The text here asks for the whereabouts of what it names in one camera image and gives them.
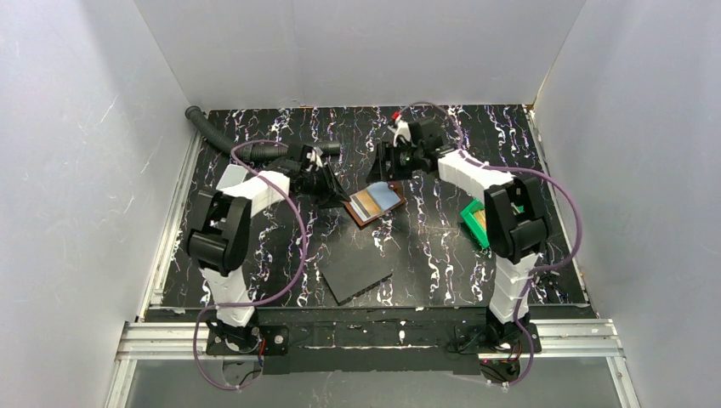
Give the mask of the brown leather card holder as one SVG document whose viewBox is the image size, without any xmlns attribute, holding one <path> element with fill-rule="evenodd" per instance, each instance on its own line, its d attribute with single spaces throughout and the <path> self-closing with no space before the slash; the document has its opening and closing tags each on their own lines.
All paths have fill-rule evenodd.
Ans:
<svg viewBox="0 0 721 408">
<path fill-rule="evenodd" d="M 350 202 L 345 203 L 343 206 L 346 212 L 349 214 L 351 219 L 360 228 L 364 229 L 368 224 L 372 223 L 376 219 L 385 216 L 388 213 L 393 212 L 396 208 L 406 204 L 406 198 L 402 195 L 402 188 L 400 183 L 387 182 L 393 185 L 394 189 L 400 196 L 403 197 L 402 203 L 393 207 L 387 212 L 379 212 L 377 205 L 367 192 L 367 186 L 363 190 L 359 190 L 350 196 Z"/>
</svg>

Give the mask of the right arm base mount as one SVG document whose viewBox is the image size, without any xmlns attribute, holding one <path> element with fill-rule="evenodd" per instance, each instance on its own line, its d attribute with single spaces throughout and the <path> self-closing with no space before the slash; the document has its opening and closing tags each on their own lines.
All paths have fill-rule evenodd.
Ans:
<svg viewBox="0 0 721 408">
<path fill-rule="evenodd" d="M 446 351 L 456 355 L 474 355 L 480 359 L 482 376 L 491 385 L 508 388 L 528 375 L 542 345 L 534 325 L 519 323 L 486 323 L 455 327 Z"/>
</svg>

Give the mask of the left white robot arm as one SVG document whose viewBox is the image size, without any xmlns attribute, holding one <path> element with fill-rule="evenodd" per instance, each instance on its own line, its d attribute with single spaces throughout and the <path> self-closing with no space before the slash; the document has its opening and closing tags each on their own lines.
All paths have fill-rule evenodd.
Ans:
<svg viewBox="0 0 721 408">
<path fill-rule="evenodd" d="M 349 202 L 328 160 L 330 151 L 319 145 L 290 144 L 252 177 L 220 190 L 199 193 L 199 204 L 190 214 L 185 251 L 200 267 L 216 302 L 219 337 L 236 342 L 249 337 L 255 304 L 241 266 L 250 243 L 252 218 L 292 194 L 311 196 L 320 208 Z"/>
</svg>

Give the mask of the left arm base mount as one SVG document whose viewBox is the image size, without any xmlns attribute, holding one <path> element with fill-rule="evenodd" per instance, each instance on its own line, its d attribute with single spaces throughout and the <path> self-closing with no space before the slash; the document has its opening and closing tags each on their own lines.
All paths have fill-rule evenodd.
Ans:
<svg viewBox="0 0 721 408">
<path fill-rule="evenodd" d="M 208 329 L 207 355 L 250 358 L 231 361 L 236 366 L 248 363 L 251 369 L 243 377 L 236 375 L 228 382 L 229 385 L 249 384 L 262 374 L 266 357 L 285 355 L 289 349 L 290 333 L 285 326 L 261 326 L 256 318 L 244 327 L 230 326 L 213 319 L 207 320 L 204 325 Z"/>
</svg>

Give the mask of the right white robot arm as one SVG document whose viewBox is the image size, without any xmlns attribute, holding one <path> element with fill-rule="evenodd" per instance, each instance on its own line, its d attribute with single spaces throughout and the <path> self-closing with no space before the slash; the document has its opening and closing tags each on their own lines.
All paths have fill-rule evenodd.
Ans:
<svg viewBox="0 0 721 408">
<path fill-rule="evenodd" d="M 378 142 L 367 183 L 410 179 L 432 173 L 480 201 L 485 233 L 496 256 L 496 277 L 485 323 L 487 342 L 505 343 L 527 324 L 528 286 L 551 234 L 542 197 L 547 176 L 522 167 L 481 162 L 453 146 L 431 119 L 407 122 L 399 113 L 389 124 L 392 136 Z"/>
</svg>

